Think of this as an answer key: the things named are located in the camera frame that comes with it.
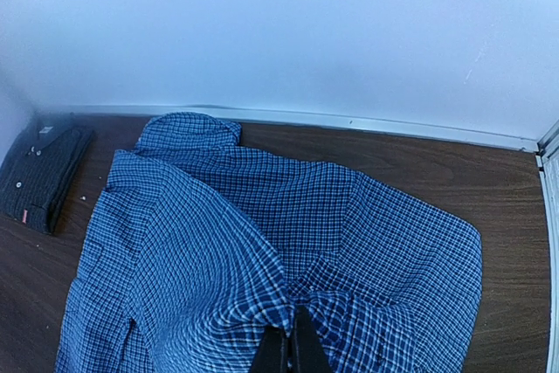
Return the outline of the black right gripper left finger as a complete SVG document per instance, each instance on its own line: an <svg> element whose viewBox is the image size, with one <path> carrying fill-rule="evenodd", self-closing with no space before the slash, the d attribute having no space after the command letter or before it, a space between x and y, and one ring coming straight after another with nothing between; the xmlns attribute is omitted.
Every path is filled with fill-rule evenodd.
<svg viewBox="0 0 559 373"><path fill-rule="evenodd" d="M250 373L287 373L289 344L286 333L265 327L258 350L252 360Z"/></svg>

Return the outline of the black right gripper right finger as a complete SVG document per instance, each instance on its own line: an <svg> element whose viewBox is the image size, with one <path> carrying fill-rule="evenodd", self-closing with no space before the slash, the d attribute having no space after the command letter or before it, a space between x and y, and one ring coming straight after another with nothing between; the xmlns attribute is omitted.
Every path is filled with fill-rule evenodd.
<svg viewBox="0 0 559 373"><path fill-rule="evenodd" d="M332 373L328 358L316 333L310 313L298 306L290 337L292 372Z"/></svg>

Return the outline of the blue plaid long sleeve shirt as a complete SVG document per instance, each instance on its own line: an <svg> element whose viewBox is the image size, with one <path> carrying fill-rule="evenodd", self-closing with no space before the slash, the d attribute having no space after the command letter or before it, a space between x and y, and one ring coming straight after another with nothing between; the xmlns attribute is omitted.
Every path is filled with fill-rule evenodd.
<svg viewBox="0 0 559 373"><path fill-rule="evenodd" d="M249 372L310 313L333 372L459 372L480 234L359 171L242 147L204 114L114 154L66 301L58 372Z"/></svg>

